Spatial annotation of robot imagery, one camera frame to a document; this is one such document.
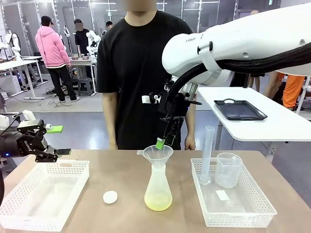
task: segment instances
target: floor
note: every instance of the floor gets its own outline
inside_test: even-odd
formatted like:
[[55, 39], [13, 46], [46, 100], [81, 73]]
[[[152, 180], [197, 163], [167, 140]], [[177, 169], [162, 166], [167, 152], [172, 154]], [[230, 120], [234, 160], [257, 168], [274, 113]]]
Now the floor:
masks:
[[[44, 76], [44, 79], [47, 79], [49, 82], [39, 86], [35, 89], [36, 97], [45, 97], [45, 100], [24, 100], [24, 97], [30, 97], [30, 91], [21, 93], [14, 98], [9, 98], [6, 101], [7, 111], [8, 112], [19, 112], [21, 109], [27, 109], [32, 112], [37, 113], [66, 113], [66, 112], [101, 112], [102, 109], [102, 95], [97, 93], [95, 96], [83, 96], [81, 100], [75, 103], [70, 103], [69, 97], [66, 97], [67, 103], [63, 105], [58, 104], [58, 98], [54, 98], [54, 95], [44, 95], [46, 91], [50, 88], [53, 88], [50, 76]], [[224, 83], [224, 86], [229, 86], [232, 76]], [[268, 83], [269, 77], [261, 78], [260, 92], [263, 93], [264, 89]], [[198, 94], [197, 101], [202, 103], [202, 105], [197, 105], [197, 110], [210, 110], [210, 107], [203, 98]]]
[[[64, 125], [61, 134], [47, 134], [46, 140], [56, 148], [72, 149], [106, 149], [108, 136], [103, 113], [35, 113], [36, 118], [44, 119], [52, 125]], [[217, 118], [212, 111], [196, 112], [195, 140], [198, 150], [203, 148], [205, 126], [217, 127]], [[183, 125], [182, 142], [187, 135]], [[220, 150], [258, 150], [266, 153], [266, 145], [260, 142], [233, 141], [230, 134], [223, 129]], [[311, 207], [311, 143], [280, 143], [273, 165], [293, 186], [302, 199]]]

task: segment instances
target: black t-shirt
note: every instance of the black t-shirt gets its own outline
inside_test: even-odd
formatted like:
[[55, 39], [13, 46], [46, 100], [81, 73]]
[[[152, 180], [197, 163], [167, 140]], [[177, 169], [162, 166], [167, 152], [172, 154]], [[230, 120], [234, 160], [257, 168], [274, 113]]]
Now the black t-shirt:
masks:
[[88, 46], [88, 38], [86, 36], [86, 33], [88, 32], [88, 29], [83, 28], [83, 31], [76, 31], [76, 35], [74, 36], [76, 45], [80, 45], [80, 51], [85, 55], [88, 53], [88, 51], [86, 50]]
[[[143, 104], [141, 96], [164, 89], [171, 75], [162, 53], [175, 35], [192, 33], [181, 19], [158, 11], [147, 25], [134, 27], [121, 19], [101, 40], [97, 56], [97, 92], [118, 92], [116, 140], [119, 149], [141, 150], [159, 136], [158, 104]], [[180, 134], [173, 149], [180, 150]]]

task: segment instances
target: white table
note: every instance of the white table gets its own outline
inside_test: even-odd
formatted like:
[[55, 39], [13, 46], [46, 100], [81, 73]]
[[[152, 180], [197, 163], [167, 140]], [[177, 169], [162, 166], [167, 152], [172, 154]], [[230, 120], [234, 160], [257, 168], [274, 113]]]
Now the white table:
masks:
[[[43, 82], [43, 80], [42, 80], [42, 76], [41, 76], [41, 72], [40, 72], [37, 60], [28, 60], [28, 61], [27, 60], [21, 60], [21, 61], [4, 62], [4, 63], [0, 64], [0, 71], [8, 70], [10, 72], [10, 74], [12, 74], [12, 69], [17, 68], [17, 70], [19, 71], [19, 73], [22, 76], [22, 70], [25, 70], [32, 97], [24, 97], [24, 99], [26, 99], [26, 100], [43, 100], [44, 99], [43, 97], [38, 98], [35, 96], [33, 84], [31, 82], [31, 78], [29, 75], [28, 67], [27, 67], [27, 65], [32, 64], [32, 63], [36, 63], [37, 67], [38, 67], [38, 72], [39, 72], [40, 79], [41, 79], [41, 83], [38, 85], [42, 85], [42, 84], [47, 83], [47, 82]], [[26, 83], [23, 79], [22, 79], [22, 84], [25, 87]]]
[[95, 66], [96, 68], [97, 58], [90, 57], [87, 60], [83, 60], [82, 57], [79, 57], [78, 60], [72, 60], [72, 58], [70, 57], [70, 63], [74, 67], [87, 67], [87, 66], [91, 67], [91, 76], [92, 76], [92, 82], [93, 82], [93, 88], [94, 88], [94, 93], [91, 96], [95, 96], [97, 92], [96, 92], [96, 87], [95, 87], [95, 75], [93, 72], [93, 66]]
[[27, 57], [22, 57], [24, 60], [37, 60], [42, 58], [41, 56], [27, 56]]
[[[311, 122], [265, 97], [252, 88], [199, 87], [203, 99], [218, 118], [215, 150], [219, 149], [222, 127], [238, 141], [270, 142], [267, 159], [273, 160], [276, 142], [310, 142]], [[263, 121], [231, 121], [220, 112], [214, 100], [246, 100], [268, 117]]]

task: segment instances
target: yellow liquid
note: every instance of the yellow liquid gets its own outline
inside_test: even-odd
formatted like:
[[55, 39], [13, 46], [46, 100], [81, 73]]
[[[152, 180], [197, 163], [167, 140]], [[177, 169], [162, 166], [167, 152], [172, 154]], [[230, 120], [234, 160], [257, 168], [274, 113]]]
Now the yellow liquid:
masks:
[[154, 193], [145, 196], [146, 205], [154, 211], [163, 211], [169, 208], [173, 198], [171, 194]]

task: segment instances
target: ceiling light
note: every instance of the ceiling light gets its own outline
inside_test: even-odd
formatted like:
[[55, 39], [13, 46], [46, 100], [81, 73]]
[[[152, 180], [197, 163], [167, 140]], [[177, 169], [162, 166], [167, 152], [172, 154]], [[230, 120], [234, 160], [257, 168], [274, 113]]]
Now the ceiling light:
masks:
[[116, 4], [115, 2], [92, 2], [93, 5], [99, 5], [99, 4], [106, 4], [106, 5], [114, 5]]
[[201, 3], [219, 3], [219, 1], [202, 1]]

